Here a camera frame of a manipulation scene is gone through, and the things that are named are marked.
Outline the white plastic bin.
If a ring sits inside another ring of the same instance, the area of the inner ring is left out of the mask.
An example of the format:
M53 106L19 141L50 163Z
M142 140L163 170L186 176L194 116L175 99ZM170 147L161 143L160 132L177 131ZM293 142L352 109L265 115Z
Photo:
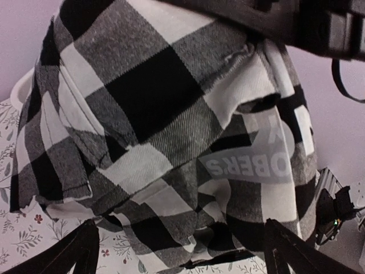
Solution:
M31 91L34 68L28 71L11 90L10 102L11 105L18 111L21 111L25 100Z

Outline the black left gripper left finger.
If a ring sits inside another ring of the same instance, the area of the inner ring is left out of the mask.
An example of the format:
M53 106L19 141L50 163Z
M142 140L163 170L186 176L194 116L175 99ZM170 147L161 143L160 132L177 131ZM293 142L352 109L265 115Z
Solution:
M85 221L49 249L7 270L4 274L95 274L99 258L99 230Z

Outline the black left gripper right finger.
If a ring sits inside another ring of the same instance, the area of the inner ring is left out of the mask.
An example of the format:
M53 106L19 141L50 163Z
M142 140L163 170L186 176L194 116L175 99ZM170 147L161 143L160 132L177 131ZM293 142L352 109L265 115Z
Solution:
M268 274L356 274L357 271L308 246L274 219L265 223L265 263Z

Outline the black white checkered shirt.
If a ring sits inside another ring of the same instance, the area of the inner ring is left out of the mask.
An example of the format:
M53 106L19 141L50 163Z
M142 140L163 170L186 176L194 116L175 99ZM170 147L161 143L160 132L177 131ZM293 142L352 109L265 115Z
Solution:
M315 242L317 156L284 45L161 1L63 1L22 106L10 211L123 231L154 273Z

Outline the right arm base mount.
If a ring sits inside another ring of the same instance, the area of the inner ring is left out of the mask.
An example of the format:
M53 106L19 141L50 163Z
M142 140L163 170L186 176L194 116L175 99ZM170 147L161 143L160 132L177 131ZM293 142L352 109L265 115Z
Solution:
M359 182L352 189L324 168L319 171L315 201L317 248L334 241L346 221L356 220L359 229L364 227L364 183Z

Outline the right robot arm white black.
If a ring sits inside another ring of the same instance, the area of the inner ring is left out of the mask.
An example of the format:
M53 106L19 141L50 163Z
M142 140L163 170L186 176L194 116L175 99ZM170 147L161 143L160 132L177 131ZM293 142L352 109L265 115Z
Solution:
M312 54L364 61L364 1L175 0Z

